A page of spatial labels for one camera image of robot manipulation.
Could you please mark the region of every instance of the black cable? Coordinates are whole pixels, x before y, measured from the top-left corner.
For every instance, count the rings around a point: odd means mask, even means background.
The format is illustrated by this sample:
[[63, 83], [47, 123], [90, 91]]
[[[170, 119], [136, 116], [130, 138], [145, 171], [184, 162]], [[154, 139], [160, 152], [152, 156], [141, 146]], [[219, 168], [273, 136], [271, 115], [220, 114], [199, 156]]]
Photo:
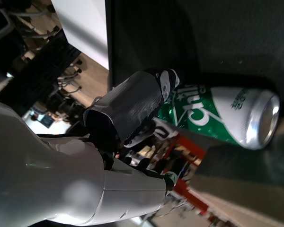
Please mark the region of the black cable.
[[81, 89], [82, 89], [82, 87], [81, 87], [81, 86], [79, 86], [76, 90], [71, 91], [71, 92], [67, 92], [67, 93], [68, 93], [68, 94], [75, 93], [75, 92], [77, 92], [77, 91], [79, 91], [79, 90], [81, 90]]

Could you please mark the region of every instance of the silver can top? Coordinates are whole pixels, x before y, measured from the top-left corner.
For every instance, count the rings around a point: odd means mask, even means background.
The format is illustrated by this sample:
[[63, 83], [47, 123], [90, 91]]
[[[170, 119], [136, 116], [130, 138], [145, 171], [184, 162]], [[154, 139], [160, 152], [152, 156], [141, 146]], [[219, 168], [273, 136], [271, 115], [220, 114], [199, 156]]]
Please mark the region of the silver can top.
[[246, 132], [247, 146], [262, 149], [271, 140], [279, 118], [280, 100], [268, 90], [261, 91], [254, 100]]

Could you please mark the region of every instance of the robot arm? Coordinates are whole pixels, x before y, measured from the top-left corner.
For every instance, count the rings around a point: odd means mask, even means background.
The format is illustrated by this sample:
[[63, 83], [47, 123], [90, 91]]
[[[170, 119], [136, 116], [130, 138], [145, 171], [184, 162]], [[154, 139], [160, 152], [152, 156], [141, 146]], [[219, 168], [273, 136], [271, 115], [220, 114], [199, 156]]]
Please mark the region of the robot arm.
[[[176, 86], [171, 71], [156, 72], [153, 78], [148, 72], [135, 73], [95, 103], [85, 114], [89, 142], [39, 138], [0, 103], [0, 226], [29, 226], [45, 219], [88, 226], [159, 209], [171, 179], [143, 173], [114, 156]], [[147, 87], [141, 76], [153, 84]]]

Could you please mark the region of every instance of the soda can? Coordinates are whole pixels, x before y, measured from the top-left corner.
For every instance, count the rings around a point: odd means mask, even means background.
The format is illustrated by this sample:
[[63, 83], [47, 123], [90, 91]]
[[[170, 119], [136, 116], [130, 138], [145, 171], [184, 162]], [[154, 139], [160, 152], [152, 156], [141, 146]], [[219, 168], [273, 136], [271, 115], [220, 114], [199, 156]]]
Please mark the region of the soda can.
[[279, 97], [262, 89], [184, 85], [171, 93], [158, 117], [206, 136], [256, 150], [271, 140]]

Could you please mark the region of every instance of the green label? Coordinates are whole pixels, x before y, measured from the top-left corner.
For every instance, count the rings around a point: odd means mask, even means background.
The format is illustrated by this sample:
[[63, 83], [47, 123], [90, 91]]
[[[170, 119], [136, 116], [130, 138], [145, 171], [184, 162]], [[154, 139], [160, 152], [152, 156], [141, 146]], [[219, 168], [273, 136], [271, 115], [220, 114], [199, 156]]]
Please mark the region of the green label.
[[173, 91], [158, 117], [174, 125], [219, 140], [235, 143], [213, 103], [212, 93], [203, 85], [184, 85]]

